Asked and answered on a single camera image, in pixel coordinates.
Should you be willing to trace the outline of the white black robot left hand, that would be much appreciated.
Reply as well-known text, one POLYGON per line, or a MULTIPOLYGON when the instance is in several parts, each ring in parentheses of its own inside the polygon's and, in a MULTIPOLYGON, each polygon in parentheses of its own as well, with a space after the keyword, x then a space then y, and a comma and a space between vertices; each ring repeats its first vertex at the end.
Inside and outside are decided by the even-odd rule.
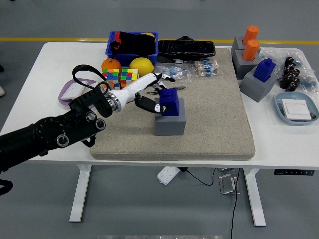
POLYGON ((165 85, 161 82, 162 79, 168 79, 170 82, 175 82, 175 79, 163 73, 148 73, 121 90, 110 90, 105 94, 114 112, 123 110, 127 103, 135 102, 136 106, 150 113, 162 113, 165 111, 165 106, 152 99, 141 96, 140 92, 147 87, 153 87, 159 93, 161 89, 165 89, 165 85))

